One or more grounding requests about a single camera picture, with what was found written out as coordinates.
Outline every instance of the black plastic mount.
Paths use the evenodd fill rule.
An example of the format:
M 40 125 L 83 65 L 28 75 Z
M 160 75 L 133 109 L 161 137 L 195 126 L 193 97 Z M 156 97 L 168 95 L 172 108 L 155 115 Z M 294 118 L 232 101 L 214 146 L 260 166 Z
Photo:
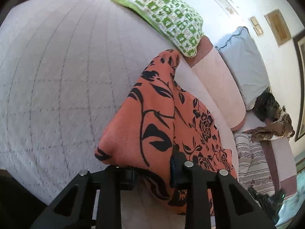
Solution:
M 171 186 L 187 189 L 186 229 L 210 229 L 207 190 L 211 189 L 217 229 L 274 229 L 251 195 L 226 170 L 210 172 L 176 152 L 170 162 Z M 53 200 L 31 229 L 121 229 L 120 190 L 132 190 L 136 174 L 109 166 L 104 171 L 78 174 Z M 100 190 L 96 220 L 92 220 Z

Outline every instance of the screw head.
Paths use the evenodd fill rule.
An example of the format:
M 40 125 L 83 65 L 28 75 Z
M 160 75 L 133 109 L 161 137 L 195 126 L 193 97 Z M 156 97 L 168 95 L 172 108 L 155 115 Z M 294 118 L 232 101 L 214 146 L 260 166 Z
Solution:
M 86 170 L 86 169 L 82 169 L 80 172 L 79 172 L 79 175 L 80 176 L 85 176 L 85 175 L 87 175 L 88 174 L 88 171 Z
M 221 169 L 219 171 L 219 174 L 221 174 L 222 176 L 227 176 L 229 174 L 229 172 L 226 169 Z
M 193 163 L 192 161 L 186 161 L 186 162 L 184 163 L 184 166 L 190 168 L 190 167 L 193 167 L 193 166 L 194 166 L 194 163 Z

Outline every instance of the quilted bedspread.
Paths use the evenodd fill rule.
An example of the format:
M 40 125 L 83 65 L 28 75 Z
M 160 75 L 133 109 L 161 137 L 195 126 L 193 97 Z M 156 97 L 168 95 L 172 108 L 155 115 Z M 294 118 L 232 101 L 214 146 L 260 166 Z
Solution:
M 13 8 L 0 27 L 0 169 L 47 204 L 81 169 L 103 170 L 94 148 L 104 127 L 151 59 L 169 48 L 110 0 L 30 0 Z M 233 149 L 230 128 L 192 76 L 183 60 L 176 81 L 194 87 L 227 138 L 223 147 Z M 123 228 L 182 228 L 184 217 L 167 214 L 140 186 L 122 193 L 122 221 Z

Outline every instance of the black floral pattern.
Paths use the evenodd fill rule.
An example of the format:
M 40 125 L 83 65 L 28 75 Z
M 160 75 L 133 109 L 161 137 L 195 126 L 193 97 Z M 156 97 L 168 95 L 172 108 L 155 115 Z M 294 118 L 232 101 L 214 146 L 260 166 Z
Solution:
M 198 164 L 203 168 L 204 170 L 211 170 L 215 171 L 213 168 L 211 162 L 209 161 L 208 158 L 204 157 L 201 152 L 198 154 Z
M 202 132 L 202 137 L 204 138 L 205 142 L 208 142 L 208 140 L 212 137 L 211 135 L 211 125 L 213 123 L 213 119 L 211 115 L 208 113 L 202 113 L 201 120 L 199 122 L 199 128 Z
M 227 153 L 226 152 L 222 152 L 221 156 L 220 156 L 221 162 L 224 164 L 226 170 L 230 173 L 231 172 L 231 167 L 228 163 L 227 160 Z
M 167 173 L 164 175 L 167 168 L 162 167 L 156 171 L 151 152 L 162 158 L 171 154 L 171 151 L 178 151 L 177 154 L 181 154 L 185 160 L 193 161 L 208 171 L 215 172 L 219 168 L 225 168 L 231 172 L 233 166 L 228 163 L 227 153 L 221 146 L 219 131 L 210 112 L 173 80 L 179 64 L 179 54 L 169 54 L 174 52 L 172 49 L 167 51 L 150 62 L 128 95 L 131 104 L 139 110 L 137 121 L 140 121 L 140 126 L 136 134 L 144 162 L 141 162 L 144 167 L 131 168 L 143 176 L 146 186 L 157 199 L 165 201 L 170 207 L 179 208 L 175 210 L 176 213 L 184 214 L 187 191 L 169 188 L 170 183 L 162 178 L 168 176 Z M 101 161 L 115 158 L 99 148 L 96 157 Z M 210 195 L 209 197 L 210 210 L 213 213 L 213 201 Z

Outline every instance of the white wall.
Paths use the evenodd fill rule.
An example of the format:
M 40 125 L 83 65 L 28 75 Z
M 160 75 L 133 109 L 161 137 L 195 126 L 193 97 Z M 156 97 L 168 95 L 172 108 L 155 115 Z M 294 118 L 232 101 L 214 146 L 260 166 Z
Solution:
M 293 41 L 278 47 L 274 35 L 264 17 L 265 14 L 279 9 L 294 37 L 304 29 L 300 19 L 286 0 L 229 0 L 239 16 L 229 16 L 215 0 L 184 0 L 193 6 L 203 17 L 204 33 L 213 44 L 223 38 L 237 26 L 248 27 L 265 62 L 272 92 L 280 105 L 285 105 L 292 125 L 296 131 L 300 112 L 300 74 L 299 64 Z M 255 16 L 264 35 L 257 36 L 248 18 Z M 305 137 L 297 142 L 290 140 L 294 156 L 305 150 Z
M 286 0 L 232 0 L 233 6 L 247 23 L 258 49 L 265 62 L 272 93 L 280 105 L 285 105 L 295 131 L 300 113 L 301 86 L 299 64 L 293 40 L 278 47 L 271 28 L 264 15 L 279 9 L 294 37 L 304 29 L 300 19 Z M 247 18 L 256 16 L 264 35 L 257 36 Z M 294 156 L 305 150 L 305 137 L 297 142 L 289 141 Z

